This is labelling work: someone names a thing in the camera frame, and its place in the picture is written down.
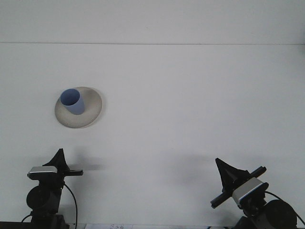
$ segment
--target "black cable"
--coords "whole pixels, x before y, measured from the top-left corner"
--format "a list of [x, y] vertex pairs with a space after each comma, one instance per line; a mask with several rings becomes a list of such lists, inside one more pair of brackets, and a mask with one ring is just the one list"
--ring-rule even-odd
[[77, 228], [77, 215], [78, 215], [76, 198], [75, 198], [75, 195], [73, 194], [73, 192], [71, 191], [71, 189], [66, 184], [64, 184], [64, 186], [71, 192], [73, 199], [74, 199], [75, 209], [76, 209], [76, 220], [75, 220], [75, 229], [76, 229]]
[[[275, 198], [278, 198], [279, 200], [283, 201], [281, 198], [279, 198], [276, 194], [273, 194], [272, 192], [268, 192], [268, 191], [265, 191], [265, 193], [271, 195], [271, 196], [274, 196]], [[305, 222], [304, 220], [302, 220], [302, 218], [295, 212], [296, 216], [301, 220], [301, 222], [305, 225]]]
[[21, 220], [21, 223], [23, 223], [25, 221], [26, 218], [32, 216], [31, 214], [27, 215], [26, 217], [23, 218], [23, 220]]

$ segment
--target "white backdrop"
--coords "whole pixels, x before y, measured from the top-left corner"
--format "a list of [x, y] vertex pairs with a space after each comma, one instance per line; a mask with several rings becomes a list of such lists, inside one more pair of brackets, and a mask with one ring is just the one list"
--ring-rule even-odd
[[1, 0], [0, 42], [304, 44], [303, 0]]
[[[261, 176], [305, 215], [305, 46], [0, 44], [0, 220], [30, 212], [26, 177], [63, 147], [82, 223], [233, 225], [214, 159]], [[84, 129], [59, 124], [70, 87], [103, 99]], [[67, 190], [61, 213], [74, 221]]]

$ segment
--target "blue cup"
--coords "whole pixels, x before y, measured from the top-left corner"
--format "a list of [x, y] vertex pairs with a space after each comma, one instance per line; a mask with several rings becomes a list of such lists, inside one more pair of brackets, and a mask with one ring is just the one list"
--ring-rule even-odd
[[85, 105], [81, 93], [76, 89], [67, 89], [61, 93], [61, 104], [74, 115], [81, 115]]

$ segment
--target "paper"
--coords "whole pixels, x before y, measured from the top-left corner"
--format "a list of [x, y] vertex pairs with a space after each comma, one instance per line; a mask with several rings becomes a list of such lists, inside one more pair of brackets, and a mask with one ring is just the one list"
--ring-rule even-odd
[[169, 225], [131, 225], [131, 224], [87, 224], [85, 229], [222, 229], [208, 226], [169, 226]]

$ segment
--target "white plate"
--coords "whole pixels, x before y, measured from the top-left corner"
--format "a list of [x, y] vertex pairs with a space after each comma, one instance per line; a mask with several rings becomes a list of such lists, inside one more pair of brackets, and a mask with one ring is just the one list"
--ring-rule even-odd
[[101, 96], [92, 88], [76, 87], [84, 100], [85, 111], [80, 115], [72, 114], [57, 100], [55, 105], [55, 116], [57, 120], [66, 127], [82, 128], [91, 124], [102, 110]]

